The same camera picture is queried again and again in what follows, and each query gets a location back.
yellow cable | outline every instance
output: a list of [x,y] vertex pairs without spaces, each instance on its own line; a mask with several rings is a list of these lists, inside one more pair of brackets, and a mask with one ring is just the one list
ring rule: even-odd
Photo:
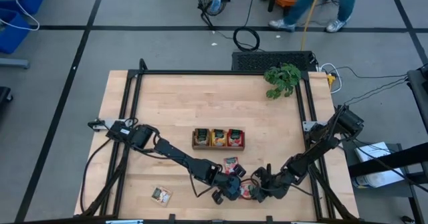
[[316,2],[317,2],[317,0],[314,0],[314,2],[312,3],[312,6],[310,7],[310,11],[309,11],[308,18],[306,19],[306,22],[305,22],[305,29],[303,30],[302,44],[301,44],[301,46],[300,46],[300,51],[303,51],[303,49],[305,48],[305,42],[306,42],[306,30],[308,29],[308,25],[309,25],[309,22],[310,22],[310,18],[311,18],[311,16],[312,16],[312,13],[314,12]]

white sneaker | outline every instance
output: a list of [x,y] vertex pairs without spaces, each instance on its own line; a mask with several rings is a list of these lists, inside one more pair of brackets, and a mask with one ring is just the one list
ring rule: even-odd
[[296,29],[296,24],[288,25],[284,23],[283,19],[280,20],[272,20],[269,22],[269,27],[275,30],[285,30],[289,32],[294,32]]
[[340,21],[338,19],[334,20],[332,23],[330,23],[326,27],[326,32],[327,33],[336,33],[337,31],[342,29],[343,26],[345,26],[348,23],[349,19],[350,19],[350,17],[346,21]]

snack package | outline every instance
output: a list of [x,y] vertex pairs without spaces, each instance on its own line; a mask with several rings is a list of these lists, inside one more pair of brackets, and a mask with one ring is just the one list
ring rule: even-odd
[[234,172],[233,168],[235,168],[235,165],[238,164],[238,158],[237,157],[230,157],[230,158],[224,158],[225,163],[225,173],[230,174]]
[[227,132],[224,130],[214,129],[211,132],[211,146],[226,146]]
[[251,199],[255,186],[251,183],[242,183],[241,184],[241,197],[244,199]]
[[227,134],[227,145],[228,146],[243,146],[243,132],[242,130],[229,130]]
[[195,129],[195,144],[201,146],[209,146],[209,129]]
[[152,200],[157,202],[159,205],[166,207],[168,205],[169,199],[173,195],[172,191],[169,191],[163,187],[156,187],[152,194]]

jeans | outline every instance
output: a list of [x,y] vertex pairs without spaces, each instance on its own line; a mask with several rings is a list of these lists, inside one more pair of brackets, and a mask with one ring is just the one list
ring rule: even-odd
[[[297,23],[297,20],[303,13],[311,6],[314,0],[297,0],[296,4],[292,6],[288,15],[284,18],[284,22],[288,25]],[[339,0],[339,12],[337,18],[339,21],[346,21],[352,10],[354,9],[355,0]]]

yellow package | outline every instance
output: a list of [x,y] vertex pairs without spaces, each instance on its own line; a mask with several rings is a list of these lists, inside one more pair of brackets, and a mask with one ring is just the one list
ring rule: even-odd
[[211,132],[211,146],[226,146],[227,132],[214,129]]

